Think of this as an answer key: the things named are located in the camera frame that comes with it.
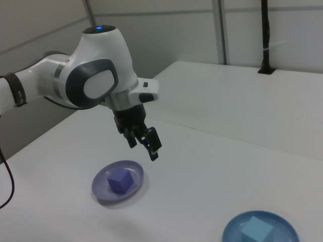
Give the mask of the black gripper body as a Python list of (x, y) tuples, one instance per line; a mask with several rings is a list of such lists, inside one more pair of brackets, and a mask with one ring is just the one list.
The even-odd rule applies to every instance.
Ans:
[(143, 104), (125, 110), (114, 110), (113, 114), (120, 134), (123, 134), (125, 130), (131, 132), (133, 129), (137, 129), (140, 134), (145, 134), (149, 130), (144, 123), (146, 111)]

